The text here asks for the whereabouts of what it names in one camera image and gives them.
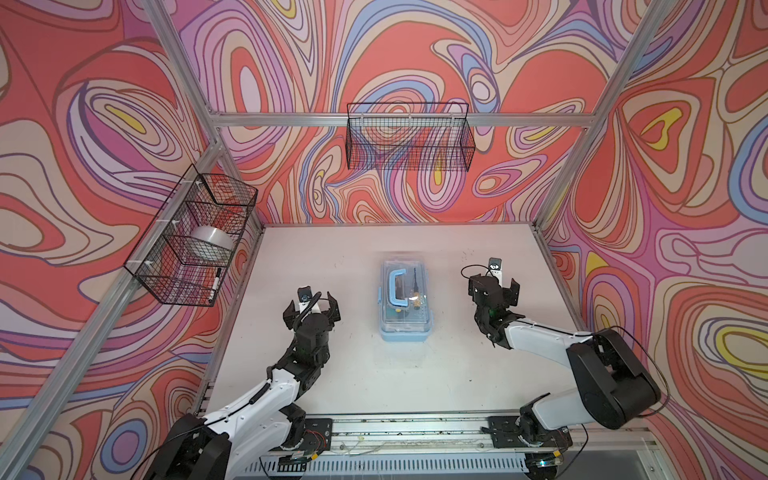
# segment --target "white table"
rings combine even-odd
[[[392,252],[420,254],[429,272],[435,327],[423,343],[379,335],[380,267]],[[293,334],[282,314],[306,285],[330,291],[342,317],[330,333],[330,361],[296,402],[309,414],[509,410],[573,387],[565,367],[494,348],[479,332],[459,271],[489,257],[502,259],[505,285],[511,277],[521,284],[515,312],[575,329],[526,224],[267,228],[208,411],[253,388],[283,355]]]

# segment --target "wire basket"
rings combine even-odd
[[[346,106],[350,170],[469,171],[475,138],[462,102],[356,102]]]
[[[257,194],[227,175],[198,173],[147,256],[128,270],[160,303],[214,305]],[[204,231],[216,236],[204,239]]]

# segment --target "psychedelic patterned wallpaper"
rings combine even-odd
[[[345,128],[231,127],[241,174],[259,189],[263,223],[533,220],[578,129],[477,127],[469,172],[350,171]]]
[[[0,441],[206,145],[138,2],[0,3]],[[104,478],[157,444],[252,242],[215,308],[136,295],[26,478]]]
[[[765,1],[678,2],[546,230],[590,328],[670,381],[680,478],[768,478],[766,78]]]
[[[580,113],[594,108],[645,4],[188,0],[171,9],[215,111],[464,100],[475,112]],[[346,168],[344,128],[222,133],[260,189],[265,223],[530,221],[578,136],[478,127],[467,174],[380,174]]]

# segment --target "clear toolbox lid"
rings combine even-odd
[[[430,328],[426,269],[418,257],[393,257],[382,263],[381,320],[385,331]]]

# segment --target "black wire basket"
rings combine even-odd
[[[128,262],[126,268],[160,303],[214,305],[257,194],[227,175],[197,173],[147,256],[128,261],[138,268],[132,270]]]
[[[475,138],[463,102],[356,102],[346,106],[350,170],[469,171]]]

